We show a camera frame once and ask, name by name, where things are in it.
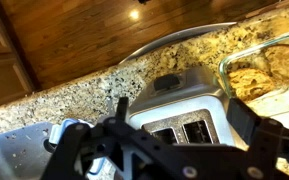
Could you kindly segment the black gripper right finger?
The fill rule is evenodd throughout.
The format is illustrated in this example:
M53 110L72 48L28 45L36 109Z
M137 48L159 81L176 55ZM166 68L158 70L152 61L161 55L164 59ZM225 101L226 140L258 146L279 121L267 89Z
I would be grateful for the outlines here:
M246 151L245 172L262 180L288 178L276 168L278 158L289 164L289 129L279 121L257 115L238 98L229 100L226 118L241 139L249 146Z

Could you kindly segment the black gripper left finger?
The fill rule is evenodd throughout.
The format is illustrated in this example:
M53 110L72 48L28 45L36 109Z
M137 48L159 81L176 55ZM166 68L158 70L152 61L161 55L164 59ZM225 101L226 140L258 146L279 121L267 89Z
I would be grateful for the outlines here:
M94 159L106 157L120 172L124 171L123 151L118 126L125 125L128 98L118 101L114 116L91 128L85 123L69 125L53 152L41 180L86 180Z

